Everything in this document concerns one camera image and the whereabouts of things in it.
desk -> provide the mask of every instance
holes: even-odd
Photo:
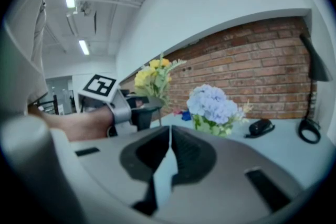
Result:
[[[322,180],[329,172],[336,157],[336,149],[331,141],[321,135],[318,144],[308,144],[298,136],[297,129],[301,120],[271,120],[276,126],[274,131],[259,138],[244,138],[248,123],[234,123],[232,134],[227,138],[244,143],[290,173],[306,189]],[[176,125],[193,129],[192,121],[183,121],[181,115],[169,114],[162,117],[162,125]],[[151,127],[159,126],[153,121]]]

